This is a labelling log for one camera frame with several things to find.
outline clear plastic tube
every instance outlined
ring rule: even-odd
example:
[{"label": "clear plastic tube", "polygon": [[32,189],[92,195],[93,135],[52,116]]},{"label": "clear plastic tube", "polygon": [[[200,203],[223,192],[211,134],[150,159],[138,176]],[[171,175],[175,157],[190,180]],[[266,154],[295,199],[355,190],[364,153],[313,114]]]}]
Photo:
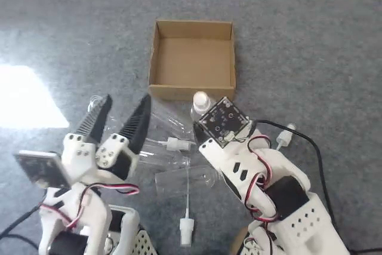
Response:
[{"label": "clear plastic tube", "polygon": [[148,142],[143,145],[139,155],[140,163],[147,164],[161,170],[185,168],[190,162],[190,159],[183,156],[179,151],[170,152],[162,146]]},{"label": "clear plastic tube", "polygon": [[182,117],[164,102],[153,99],[151,122],[155,122],[180,140],[193,140],[192,121]]},{"label": "clear plastic tube", "polygon": [[160,198],[186,195],[187,191],[211,188],[217,180],[217,172],[208,165],[181,168],[155,174],[156,193]]}]

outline black circuit board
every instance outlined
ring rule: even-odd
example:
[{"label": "black circuit board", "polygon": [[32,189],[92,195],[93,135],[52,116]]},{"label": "black circuit board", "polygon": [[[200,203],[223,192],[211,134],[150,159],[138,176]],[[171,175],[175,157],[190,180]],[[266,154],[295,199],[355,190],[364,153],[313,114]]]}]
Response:
[{"label": "black circuit board", "polygon": [[50,188],[70,188],[56,154],[52,153],[49,157],[18,153],[15,157],[32,183],[42,188],[45,188],[44,185]]},{"label": "black circuit board", "polygon": [[249,123],[246,116],[227,98],[217,102],[199,124],[222,148]]}]

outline white robotic arm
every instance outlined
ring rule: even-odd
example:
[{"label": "white robotic arm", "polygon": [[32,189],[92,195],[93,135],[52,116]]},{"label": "white robotic arm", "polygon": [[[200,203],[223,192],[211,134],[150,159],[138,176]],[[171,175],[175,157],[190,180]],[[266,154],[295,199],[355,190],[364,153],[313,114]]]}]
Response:
[{"label": "white robotic arm", "polygon": [[260,213],[239,254],[348,255],[308,177],[232,107],[223,98],[194,129],[201,154],[246,208]]},{"label": "white robotic arm", "polygon": [[[135,238],[141,232],[138,212],[108,205],[98,188],[122,189],[127,195],[139,192],[137,186],[124,180],[134,171],[146,138],[151,98],[144,97],[122,129],[98,146],[111,104],[110,96],[103,98],[77,131],[65,136],[62,157],[28,150],[16,155],[30,180],[47,190],[39,211],[39,255],[133,252]],[[150,244],[148,235],[142,236]],[[152,245],[149,248],[156,254]]]}]

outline brown box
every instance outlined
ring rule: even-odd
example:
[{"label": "brown box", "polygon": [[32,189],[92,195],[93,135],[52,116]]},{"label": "brown box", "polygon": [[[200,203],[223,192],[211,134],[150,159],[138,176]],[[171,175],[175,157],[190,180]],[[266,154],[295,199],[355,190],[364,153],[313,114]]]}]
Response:
[{"label": "brown box", "polygon": [[192,100],[197,91],[233,99],[236,88],[232,22],[155,24],[149,91],[165,100]]}]

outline clear plastic bottle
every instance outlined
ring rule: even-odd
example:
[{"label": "clear plastic bottle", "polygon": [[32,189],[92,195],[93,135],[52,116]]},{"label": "clear plastic bottle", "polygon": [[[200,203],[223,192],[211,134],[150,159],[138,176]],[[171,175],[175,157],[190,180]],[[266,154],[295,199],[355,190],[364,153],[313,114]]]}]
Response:
[{"label": "clear plastic bottle", "polygon": [[192,121],[197,122],[200,118],[208,112],[208,110],[216,104],[216,101],[205,92],[199,91],[193,95],[193,104],[190,111]]},{"label": "clear plastic bottle", "polygon": [[[187,169],[189,187],[187,187]],[[160,198],[186,195],[187,190],[211,188],[217,178],[215,169],[208,165],[165,171],[155,174],[156,193]]]},{"label": "clear plastic bottle", "polygon": [[190,158],[179,151],[168,151],[162,146],[146,142],[139,154],[139,163],[160,170],[174,170],[189,166]]},{"label": "clear plastic bottle", "polygon": [[151,122],[158,123],[180,140],[193,140],[194,138],[190,119],[182,117],[158,99],[152,101]]}]

